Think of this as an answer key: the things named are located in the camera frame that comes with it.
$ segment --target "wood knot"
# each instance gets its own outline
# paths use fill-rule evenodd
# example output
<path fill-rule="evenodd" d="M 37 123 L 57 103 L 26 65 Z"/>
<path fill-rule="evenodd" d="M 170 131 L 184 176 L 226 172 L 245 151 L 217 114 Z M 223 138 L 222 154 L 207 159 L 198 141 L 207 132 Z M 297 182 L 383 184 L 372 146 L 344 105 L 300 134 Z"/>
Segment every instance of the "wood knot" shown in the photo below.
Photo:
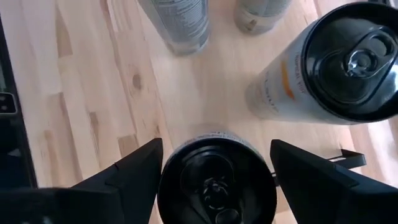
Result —
<path fill-rule="evenodd" d="M 142 81 L 141 81 L 141 76 L 139 74 L 135 74 L 132 77 L 132 85 L 138 90 L 142 89 Z"/>

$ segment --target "black can lid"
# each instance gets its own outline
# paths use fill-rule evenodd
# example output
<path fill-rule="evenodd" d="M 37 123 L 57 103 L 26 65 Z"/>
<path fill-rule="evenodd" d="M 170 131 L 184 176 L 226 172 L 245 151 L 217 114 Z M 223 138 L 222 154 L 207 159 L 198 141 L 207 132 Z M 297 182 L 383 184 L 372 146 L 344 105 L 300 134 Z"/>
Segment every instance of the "black can lid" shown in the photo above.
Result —
<path fill-rule="evenodd" d="M 361 2 L 335 9 L 315 24 L 302 68 L 310 93 L 325 109 L 359 122 L 397 114 L 395 17 L 398 11 L 391 7 Z"/>
<path fill-rule="evenodd" d="M 276 187 L 266 163 L 224 138 L 195 141 L 166 163 L 157 196 L 164 223 L 272 223 Z"/>

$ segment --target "wood grain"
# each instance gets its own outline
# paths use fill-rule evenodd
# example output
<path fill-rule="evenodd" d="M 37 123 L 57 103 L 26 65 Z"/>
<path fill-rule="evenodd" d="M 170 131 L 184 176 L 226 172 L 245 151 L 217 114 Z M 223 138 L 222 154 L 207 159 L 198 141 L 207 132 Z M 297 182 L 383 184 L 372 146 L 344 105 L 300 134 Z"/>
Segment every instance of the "wood grain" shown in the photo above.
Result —
<path fill-rule="evenodd" d="M 282 139 L 323 157 L 367 155 L 356 170 L 398 187 L 398 120 L 359 126 L 261 121 L 246 108 L 248 83 L 311 22 L 353 0 L 294 0 L 270 32 L 233 22 L 234 2 L 210 1 L 210 41 L 175 57 L 135 0 L 0 0 L 0 14 L 41 187 L 71 186 L 155 137 L 164 161 L 221 126 L 255 146 L 272 168 Z M 294 223 L 278 189 L 275 223 Z M 161 223 L 157 211 L 150 223 Z"/>

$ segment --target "wooden floor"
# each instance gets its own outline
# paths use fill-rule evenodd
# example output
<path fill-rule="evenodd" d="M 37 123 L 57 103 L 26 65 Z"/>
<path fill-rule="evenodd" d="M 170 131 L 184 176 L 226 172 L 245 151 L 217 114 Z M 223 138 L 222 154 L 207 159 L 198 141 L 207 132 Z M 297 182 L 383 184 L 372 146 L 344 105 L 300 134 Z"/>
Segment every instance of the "wooden floor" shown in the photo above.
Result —
<path fill-rule="evenodd" d="M 0 0 L 37 180 L 68 187 L 155 137 L 166 160 L 199 133 L 230 130 L 270 168 L 282 139 L 323 157 L 365 153 L 357 172 L 398 187 L 398 119 L 358 126 L 260 121 L 247 110 L 248 83 L 307 25 L 354 0 L 294 0 L 278 26 L 240 33 L 232 0 L 210 0 L 203 52 L 174 57 L 135 0 Z M 294 223 L 279 189 L 276 223 Z M 154 210 L 151 223 L 159 223 Z"/>

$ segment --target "can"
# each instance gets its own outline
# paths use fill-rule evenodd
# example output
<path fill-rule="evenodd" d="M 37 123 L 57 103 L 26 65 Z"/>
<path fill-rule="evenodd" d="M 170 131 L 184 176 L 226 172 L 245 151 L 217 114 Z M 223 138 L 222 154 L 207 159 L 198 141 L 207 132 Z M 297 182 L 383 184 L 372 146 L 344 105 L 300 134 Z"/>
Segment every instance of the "can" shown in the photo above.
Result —
<path fill-rule="evenodd" d="M 246 90 L 263 119 L 358 124 L 396 115 L 398 16 L 357 2 L 308 26 Z"/>
<path fill-rule="evenodd" d="M 212 132 L 171 155 L 157 202 L 164 223 L 272 223 L 277 198 L 260 154 L 232 133 Z"/>
<path fill-rule="evenodd" d="M 195 53 L 209 36 L 208 0 L 138 0 L 175 55 Z"/>
<path fill-rule="evenodd" d="M 237 0 L 236 26 L 250 34 L 265 33 L 283 17 L 290 3 L 292 0 Z"/>

